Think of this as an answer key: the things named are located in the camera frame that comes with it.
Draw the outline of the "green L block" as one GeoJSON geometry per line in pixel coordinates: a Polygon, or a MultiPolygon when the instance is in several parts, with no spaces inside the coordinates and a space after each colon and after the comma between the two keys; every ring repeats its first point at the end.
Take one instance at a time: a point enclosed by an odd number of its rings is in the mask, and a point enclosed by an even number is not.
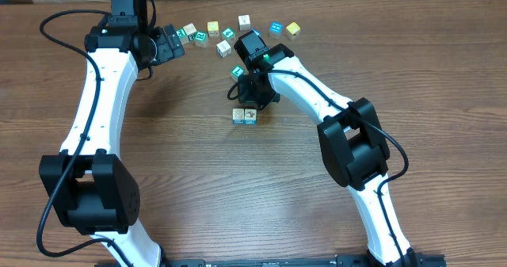
{"type": "Polygon", "coordinates": [[[241,66],[235,66],[231,70],[231,78],[237,82],[238,78],[245,73],[245,70],[241,66]]]}

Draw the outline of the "acorn block yellow sides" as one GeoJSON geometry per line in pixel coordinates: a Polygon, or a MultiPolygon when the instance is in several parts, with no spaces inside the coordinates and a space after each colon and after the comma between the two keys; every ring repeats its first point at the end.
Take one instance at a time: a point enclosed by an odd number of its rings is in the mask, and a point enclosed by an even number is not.
{"type": "Polygon", "coordinates": [[[257,110],[256,109],[244,109],[244,123],[245,124],[256,124],[257,123],[257,110]]]}

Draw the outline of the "owl block blue side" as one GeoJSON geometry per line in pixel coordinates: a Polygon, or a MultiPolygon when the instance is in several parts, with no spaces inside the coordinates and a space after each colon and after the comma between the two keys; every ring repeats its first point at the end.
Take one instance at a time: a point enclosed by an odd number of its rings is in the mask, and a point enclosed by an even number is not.
{"type": "Polygon", "coordinates": [[[233,124],[244,124],[245,123],[245,109],[233,109],[232,110],[232,122],[233,122],[233,124]]]}

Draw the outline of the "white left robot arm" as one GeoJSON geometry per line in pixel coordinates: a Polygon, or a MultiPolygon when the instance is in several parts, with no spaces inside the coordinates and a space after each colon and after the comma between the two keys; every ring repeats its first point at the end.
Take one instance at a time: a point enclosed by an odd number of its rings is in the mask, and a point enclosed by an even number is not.
{"type": "Polygon", "coordinates": [[[139,219],[140,191],[120,159],[126,104],[143,69],[184,55],[172,25],[97,26],[86,37],[86,80],[74,123],[56,155],[45,155],[39,175],[49,196],[36,232],[39,251],[62,257],[102,244],[118,266],[164,266],[163,248],[139,219]],[[90,240],[63,251],[44,247],[49,212],[90,240]]]}

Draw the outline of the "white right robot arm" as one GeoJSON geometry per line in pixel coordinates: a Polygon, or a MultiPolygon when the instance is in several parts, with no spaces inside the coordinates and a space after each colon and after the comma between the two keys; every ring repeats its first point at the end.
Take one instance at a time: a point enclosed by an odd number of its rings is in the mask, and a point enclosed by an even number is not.
{"type": "Polygon", "coordinates": [[[287,97],[316,124],[324,166],[346,187],[360,213],[374,266],[415,266],[390,198],[387,174],[392,136],[380,126],[370,101],[341,96],[310,73],[283,44],[274,48],[234,47],[248,70],[238,79],[238,96],[263,109],[276,95],[287,97]]]}

